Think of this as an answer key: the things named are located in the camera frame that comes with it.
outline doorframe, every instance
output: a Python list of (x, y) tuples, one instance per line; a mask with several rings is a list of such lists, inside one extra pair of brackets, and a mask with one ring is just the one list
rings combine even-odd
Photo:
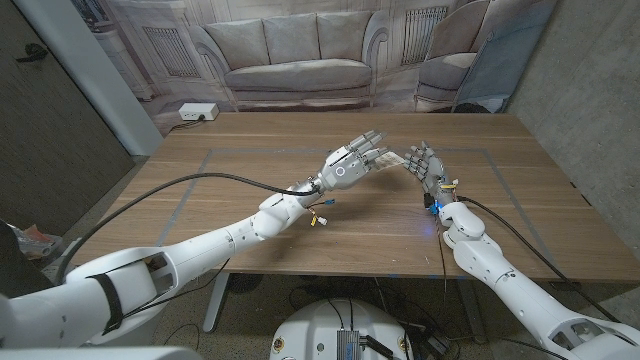
[(130, 155), (162, 135), (69, 0), (12, 0)]

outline robot finger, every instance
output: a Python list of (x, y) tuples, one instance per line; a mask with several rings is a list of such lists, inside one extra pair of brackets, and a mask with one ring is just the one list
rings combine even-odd
[(353, 151), (357, 151), (361, 154), (371, 150), (378, 142), (380, 142), (382, 139), (384, 139), (387, 136), (387, 133), (383, 132), (383, 133), (378, 133), (378, 132), (374, 132), (374, 134), (372, 136), (366, 136), (366, 140), (364, 142), (361, 142), (358, 146), (353, 148)]
[(409, 162), (404, 163), (404, 168), (409, 170), (409, 172), (411, 172), (412, 174), (416, 174), (418, 172), (418, 168), (415, 166), (415, 164)]
[(362, 157), (364, 158), (365, 164), (372, 164), (376, 158), (379, 158), (380, 156), (388, 152), (389, 149), (387, 149), (386, 147), (380, 149), (372, 149), (364, 153)]
[(433, 151), (433, 149), (431, 149), (429, 147), (429, 144), (427, 144), (426, 142), (422, 142), (422, 158), (425, 160), (428, 160), (430, 157), (432, 157), (433, 155), (435, 155), (435, 152)]
[(422, 149), (417, 146), (411, 146), (411, 151), (415, 152), (420, 157), (422, 157), (422, 154), (424, 154), (424, 151), (422, 151)]
[(349, 146), (351, 146), (352, 148), (357, 148), (358, 146), (364, 144), (365, 142), (369, 141), (369, 138), (373, 137), (373, 135), (376, 133), (375, 130), (370, 130), (367, 131), (366, 133), (364, 133), (363, 135), (358, 136), (357, 138), (353, 139), (353, 141), (351, 141), (349, 143)]
[(405, 158), (405, 162), (410, 162), (412, 164), (416, 164), (416, 166), (420, 166), (423, 168), (427, 168), (429, 166), (429, 163), (427, 163), (426, 161), (422, 160), (421, 158), (411, 155), (409, 153), (404, 155)]

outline pillow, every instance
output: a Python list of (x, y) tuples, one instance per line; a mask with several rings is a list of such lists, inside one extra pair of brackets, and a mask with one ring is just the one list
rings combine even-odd
[(319, 60), (316, 14), (262, 19), (272, 64)]
[(370, 11), (318, 14), (322, 58), (362, 61), (362, 42), (370, 18)]
[(209, 24), (204, 29), (222, 50), (231, 70), (269, 65), (260, 19)]

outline couch cushion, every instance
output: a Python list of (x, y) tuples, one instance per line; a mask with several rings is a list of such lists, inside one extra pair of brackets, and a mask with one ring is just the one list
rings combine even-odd
[(476, 53), (439, 56), (422, 63), (420, 82), (446, 90), (457, 90), (467, 75)]
[(269, 65), (260, 19), (210, 24), (204, 29), (222, 50), (231, 70)]
[(318, 14), (318, 40), (323, 59), (362, 61), (364, 31), (370, 11)]
[(238, 101), (304, 101), (311, 99), (345, 99), (369, 96), (369, 87), (319, 91), (242, 91), (234, 90)]
[(453, 101), (457, 91), (434, 88), (425, 84), (418, 84), (417, 95), (436, 101)]
[(320, 91), (371, 83), (371, 68), (353, 60), (329, 59), (238, 69), (224, 76), (233, 90)]
[(262, 23), (271, 64), (320, 59), (316, 14), (276, 16)]

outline cable connector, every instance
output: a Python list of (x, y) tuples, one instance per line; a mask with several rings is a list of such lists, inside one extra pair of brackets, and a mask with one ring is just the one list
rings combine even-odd
[(441, 189), (455, 189), (458, 186), (458, 179), (451, 182), (451, 185), (440, 185)]
[(316, 211), (312, 208), (308, 208), (307, 210), (309, 210), (313, 214), (313, 219), (311, 219), (311, 226), (316, 226), (316, 222), (319, 222), (322, 225), (327, 225), (327, 219), (323, 218), (322, 216), (318, 216), (318, 214), (316, 214)]

